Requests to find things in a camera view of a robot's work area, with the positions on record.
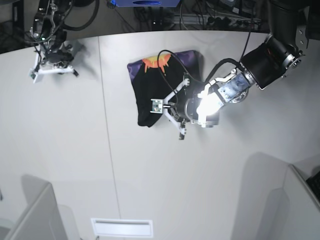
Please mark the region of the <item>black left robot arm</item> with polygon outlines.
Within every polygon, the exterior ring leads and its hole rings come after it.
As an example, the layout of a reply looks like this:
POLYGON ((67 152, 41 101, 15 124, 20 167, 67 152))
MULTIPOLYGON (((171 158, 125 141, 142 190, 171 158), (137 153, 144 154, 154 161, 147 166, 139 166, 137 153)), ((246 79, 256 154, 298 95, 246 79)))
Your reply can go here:
POLYGON ((239 60, 220 60, 203 81, 185 71, 182 82, 170 94, 152 99, 151 113, 165 115, 184 139, 187 123, 214 127, 222 107, 243 102, 253 85, 263 90, 295 69, 304 56, 302 45, 320 38, 320 3, 270 0, 268 13, 270 32, 261 45, 243 53, 239 60), (306 41, 297 40, 299 34, 306 41))

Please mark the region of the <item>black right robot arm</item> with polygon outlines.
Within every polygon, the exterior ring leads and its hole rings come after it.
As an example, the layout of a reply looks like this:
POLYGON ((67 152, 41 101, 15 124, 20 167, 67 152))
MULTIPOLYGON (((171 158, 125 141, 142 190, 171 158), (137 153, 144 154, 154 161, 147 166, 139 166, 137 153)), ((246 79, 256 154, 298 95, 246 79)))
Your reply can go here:
POLYGON ((26 43, 34 47, 36 56, 29 76, 34 83, 45 75, 63 75, 79 73, 72 66, 74 46, 67 44, 67 31, 82 31, 95 20, 100 7, 98 0, 41 0, 33 18, 33 24, 26 35, 26 43), (94 4, 89 20, 81 26, 69 26, 65 23, 74 8, 83 8, 94 4))

